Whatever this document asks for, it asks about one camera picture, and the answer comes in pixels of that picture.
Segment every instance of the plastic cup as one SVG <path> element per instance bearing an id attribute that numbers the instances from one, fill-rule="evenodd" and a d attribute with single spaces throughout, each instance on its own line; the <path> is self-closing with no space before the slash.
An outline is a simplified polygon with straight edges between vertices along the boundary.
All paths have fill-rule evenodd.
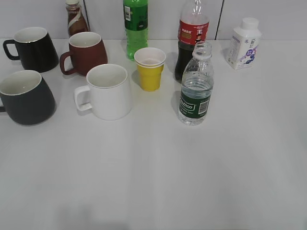
<path id="1" fill-rule="evenodd" d="M 157 48 L 143 48 L 134 54 L 140 74 L 141 88 L 152 92 L 160 88 L 166 55 Z"/>

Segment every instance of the white mug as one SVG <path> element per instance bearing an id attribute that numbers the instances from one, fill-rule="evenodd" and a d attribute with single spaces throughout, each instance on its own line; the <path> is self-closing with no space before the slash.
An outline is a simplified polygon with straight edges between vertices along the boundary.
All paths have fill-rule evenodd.
<path id="1" fill-rule="evenodd" d="M 87 85 L 74 91 L 77 109 L 92 109 L 103 120 L 117 120 L 132 109 L 132 95 L 127 71 L 119 65 L 104 64 L 92 68 L 86 75 Z M 78 95 L 90 92 L 90 102 L 80 105 Z"/>

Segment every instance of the green soda bottle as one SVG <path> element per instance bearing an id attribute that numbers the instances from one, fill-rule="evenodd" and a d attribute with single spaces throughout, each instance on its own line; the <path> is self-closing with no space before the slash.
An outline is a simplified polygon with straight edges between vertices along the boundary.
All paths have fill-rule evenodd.
<path id="1" fill-rule="evenodd" d="M 123 0 L 127 34 L 127 57 L 134 60 L 134 53 L 147 47 L 148 0 Z"/>

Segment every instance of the white wall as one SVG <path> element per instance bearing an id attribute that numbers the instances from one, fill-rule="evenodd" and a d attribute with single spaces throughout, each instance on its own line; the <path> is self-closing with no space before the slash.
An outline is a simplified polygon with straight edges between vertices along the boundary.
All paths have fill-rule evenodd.
<path id="1" fill-rule="evenodd" d="M 307 0 L 225 0 L 218 40 L 229 40 L 244 17 L 260 21 L 264 40 L 306 40 Z"/>
<path id="2" fill-rule="evenodd" d="M 208 39 L 215 38 L 222 0 L 207 0 L 211 19 Z M 149 0 L 149 39 L 177 39 L 180 10 L 185 0 Z M 103 39 L 123 39 L 122 0 L 86 0 L 90 25 Z M 307 39 L 307 0 L 225 0 L 217 39 L 230 39 L 243 17 L 260 20 L 263 39 Z M 45 27 L 52 38 L 67 38 L 65 0 L 2 0 L 0 37 L 22 28 Z"/>
<path id="3" fill-rule="evenodd" d="M 0 1 L 1 38 L 10 38 L 18 30 L 30 26 L 46 28 L 52 38 L 68 37 L 65 0 Z"/>
<path id="4" fill-rule="evenodd" d="M 186 0 L 149 0 L 149 39 L 176 40 L 181 8 Z M 92 31 L 103 39 L 125 38 L 122 0 L 86 0 Z M 207 38 L 213 40 L 222 0 L 208 0 L 210 26 Z"/>

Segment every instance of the green bottle label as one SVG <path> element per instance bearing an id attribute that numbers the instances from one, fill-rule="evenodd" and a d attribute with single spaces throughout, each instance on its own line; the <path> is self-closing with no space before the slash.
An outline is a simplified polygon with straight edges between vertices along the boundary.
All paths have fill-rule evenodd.
<path id="1" fill-rule="evenodd" d="M 189 118 L 201 118 L 207 114 L 210 96 L 202 99 L 195 99 L 186 96 L 181 92 L 179 110 Z"/>
<path id="2" fill-rule="evenodd" d="M 148 27 L 148 5 L 129 7 L 124 5 L 125 27 L 132 31 L 145 30 Z"/>

